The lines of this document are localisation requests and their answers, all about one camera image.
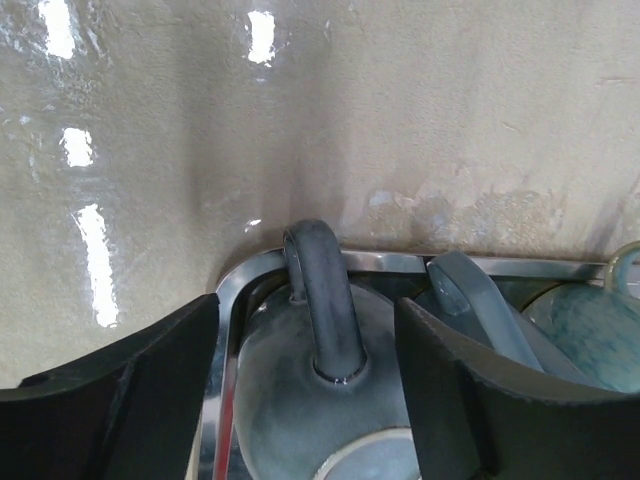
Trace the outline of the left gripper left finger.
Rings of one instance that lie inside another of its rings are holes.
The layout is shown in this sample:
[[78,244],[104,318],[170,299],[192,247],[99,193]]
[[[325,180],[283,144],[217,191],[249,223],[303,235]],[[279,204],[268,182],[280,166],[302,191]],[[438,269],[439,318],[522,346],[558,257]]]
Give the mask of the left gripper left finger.
[[205,294],[2,390],[2,478],[185,478],[218,329]]

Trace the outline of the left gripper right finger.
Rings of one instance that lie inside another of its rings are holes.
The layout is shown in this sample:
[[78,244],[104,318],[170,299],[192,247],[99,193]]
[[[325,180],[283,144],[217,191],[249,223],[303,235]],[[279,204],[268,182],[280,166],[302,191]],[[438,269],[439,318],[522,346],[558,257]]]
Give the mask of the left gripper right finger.
[[638,395],[521,365],[408,298],[394,322],[423,478],[638,478]]

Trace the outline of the grey round mug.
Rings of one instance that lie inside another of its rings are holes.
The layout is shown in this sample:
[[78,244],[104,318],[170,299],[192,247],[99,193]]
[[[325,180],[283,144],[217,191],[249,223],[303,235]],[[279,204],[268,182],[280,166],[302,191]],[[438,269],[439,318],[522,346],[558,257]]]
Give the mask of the grey round mug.
[[284,232],[290,283],[251,316],[234,426],[254,479],[416,479],[394,307],[350,282],[321,220]]

